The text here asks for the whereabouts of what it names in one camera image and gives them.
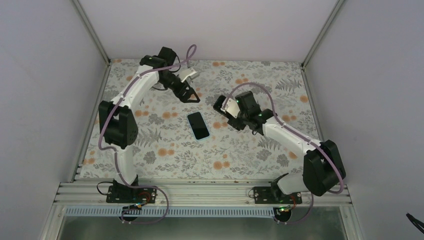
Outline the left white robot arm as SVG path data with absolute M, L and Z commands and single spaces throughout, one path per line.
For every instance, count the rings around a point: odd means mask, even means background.
M 162 47 L 157 55 L 144 56 L 126 87 L 112 100 L 103 100 L 98 106 L 98 147 L 101 151 L 113 152 L 116 170 L 114 184 L 121 187 L 119 196 L 128 203 L 134 202 L 140 191 L 133 161 L 133 145 L 139 134 L 133 108 L 156 84 L 171 90 L 182 103 L 200 102 L 194 88 L 189 84 L 189 80 L 195 78 L 198 72 L 190 66 L 179 74 L 173 70 L 188 65 L 196 49 L 195 44 L 191 45 L 185 60 L 179 62 L 175 61 L 177 54 L 168 47 Z

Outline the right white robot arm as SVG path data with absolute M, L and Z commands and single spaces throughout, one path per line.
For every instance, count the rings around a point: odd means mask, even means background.
M 238 131 L 249 127 L 253 134 L 271 138 L 303 159 L 302 172 L 285 173 L 270 184 L 274 202 L 284 203 L 291 194 L 310 192 L 322 196 L 346 177 L 341 155 L 335 142 L 311 138 L 278 119 L 271 109 L 261 109 L 251 91 L 229 98 L 220 95 L 213 109 L 228 119 Z

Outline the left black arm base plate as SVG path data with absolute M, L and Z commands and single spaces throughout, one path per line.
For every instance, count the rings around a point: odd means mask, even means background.
M 154 188 L 117 188 L 110 186 L 106 196 L 107 203 L 154 204 L 157 190 Z

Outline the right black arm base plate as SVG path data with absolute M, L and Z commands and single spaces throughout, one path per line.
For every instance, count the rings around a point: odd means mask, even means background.
M 283 194 L 278 188 L 273 190 L 270 186 L 255 186 L 248 196 L 254 200 L 256 205 L 270 204 L 302 204 L 302 194 L 295 192 L 290 195 Z

